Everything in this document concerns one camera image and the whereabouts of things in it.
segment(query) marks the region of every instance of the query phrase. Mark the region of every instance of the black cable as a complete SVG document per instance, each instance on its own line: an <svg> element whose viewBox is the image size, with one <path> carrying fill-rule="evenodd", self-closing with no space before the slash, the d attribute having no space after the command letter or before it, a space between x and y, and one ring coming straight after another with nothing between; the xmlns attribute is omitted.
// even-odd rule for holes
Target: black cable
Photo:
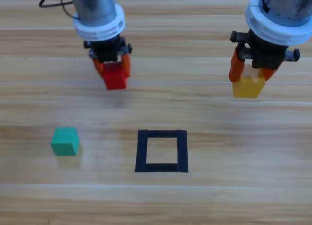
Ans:
<svg viewBox="0 0 312 225"><path fill-rule="evenodd" d="M58 7L58 6L62 6L62 3L59 3L59 4L46 4L46 5L43 5L43 3L45 3L46 0L41 0L40 3L39 3L39 7L40 8L50 8L50 7ZM73 2L66 2L66 3L63 3L63 5L69 5L69 4L72 4Z"/></svg>
<svg viewBox="0 0 312 225"><path fill-rule="evenodd" d="M70 17L73 18L73 19L79 19L79 18L77 18L77 17L72 16L70 13L68 13L68 11L67 11L66 8L65 8L66 5L73 4L72 1L71 1L71 2L65 2L65 3L63 3L63 0L60 0L60 3L58 3L58 4L46 4L46 5L43 5L43 3L44 3L45 1L46 1L46 0L41 0L41 1L40 1L40 3L39 3L39 7L40 7L40 8L50 8L50 7L59 7L59 6L62 6L62 8L63 8L65 14L67 14L68 16L70 16Z"/></svg>
<svg viewBox="0 0 312 225"><path fill-rule="evenodd" d="M73 15L71 15L70 13L68 13L68 11L67 11L66 8L65 8L65 4L63 3L63 0L60 0L60 3L61 3L61 5L62 5L62 7L63 7L63 10L64 10L65 14L67 14L68 16L70 16L70 17L73 18L73 19L78 19L78 20L79 20L79 18L74 17Z"/></svg>
<svg viewBox="0 0 312 225"><path fill-rule="evenodd" d="M266 13L268 13L270 9L268 8L267 4L265 3L265 0L262 0L262 4L263 4L263 9L264 9L264 11L265 11Z"/></svg>

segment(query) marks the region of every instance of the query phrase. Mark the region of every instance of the black tape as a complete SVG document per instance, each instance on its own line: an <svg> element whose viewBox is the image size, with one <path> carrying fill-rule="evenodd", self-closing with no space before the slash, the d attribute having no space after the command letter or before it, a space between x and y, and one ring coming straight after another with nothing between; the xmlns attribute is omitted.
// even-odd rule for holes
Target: black tape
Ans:
<svg viewBox="0 0 312 225"><path fill-rule="evenodd" d="M139 130L135 172L188 173L187 132L184 130ZM177 163L146 163L148 138L177 138Z"/></svg>

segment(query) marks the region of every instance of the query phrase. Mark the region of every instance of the cube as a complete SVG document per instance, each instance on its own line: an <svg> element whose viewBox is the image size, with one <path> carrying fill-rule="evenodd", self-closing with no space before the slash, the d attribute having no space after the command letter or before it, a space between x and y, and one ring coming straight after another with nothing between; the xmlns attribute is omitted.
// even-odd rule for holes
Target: cube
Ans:
<svg viewBox="0 0 312 225"><path fill-rule="evenodd" d="M59 127L54 131L51 147L56 156L74 156L79 147L79 135L74 127Z"/></svg>
<svg viewBox="0 0 312 225"><path fill-rule="evenodd" d="M102 77L105 81L106 88L108 91L127 88L126 76L122 69L104 72Z"/></svg>
<svg viewBox="0 0 312 225"><path fill-rule="evenodd" d="M265 78L240 77L232 83L233 96L237 98L257 98L265 86Z"/></svg>

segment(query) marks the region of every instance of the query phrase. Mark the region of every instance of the table surface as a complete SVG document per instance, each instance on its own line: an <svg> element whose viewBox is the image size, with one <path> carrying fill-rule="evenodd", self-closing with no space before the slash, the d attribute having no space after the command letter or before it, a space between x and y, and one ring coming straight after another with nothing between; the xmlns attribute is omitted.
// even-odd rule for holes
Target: table surface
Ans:
<svg viewBox="0 0 312 225"><path fill-rule="evenodd" d="M71 19L39 1L0 0L0 224L312 224L311 41L235 99L229 37L249 0L119 0L132 75L108 92ZM77 156L53 154L60 126ZM135 173L140 129L187 130L189 173ZM148 141L149 163L176 162L175 139Z"/></svg>

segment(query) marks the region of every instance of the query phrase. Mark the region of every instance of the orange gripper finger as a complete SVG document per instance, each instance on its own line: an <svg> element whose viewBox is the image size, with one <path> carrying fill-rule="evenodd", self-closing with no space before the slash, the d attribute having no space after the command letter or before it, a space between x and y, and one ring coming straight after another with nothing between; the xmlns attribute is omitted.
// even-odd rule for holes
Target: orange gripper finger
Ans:
<svg viewBox="0 0 312 225"><path fill-rule="evenodd" d="M98 59L94 59L92 58L92 61L93 61L93 64L94 64L94 67L96 68L97 72L102 75L103 72L104 72L104 65L99 63Z"/></svg>
<svg viewBox="0 0 312 225"><path fill-rule="evenodd" d="M271 69L263 68L262 72L263 72L263 77L265 78L265 81L267 81L267 80L269 80L269 78L271 78L277 72L277 70L271 70Z"/></svg>
<svg viewBox="0 0 312 225"><path fill-rule="evenodd" d="M236 82L241 77L245 68L245 63L237 57L237 47L231 59L231 69L229 79L231 82Z"/></svg>
<svg viewBox="0 0 312 225"><path fill-rule="evenodd" d="M121 61L122 61L122 69L125 73L126 77L130 76L130 57L129 54L125 54L121 56Z"/></svg>

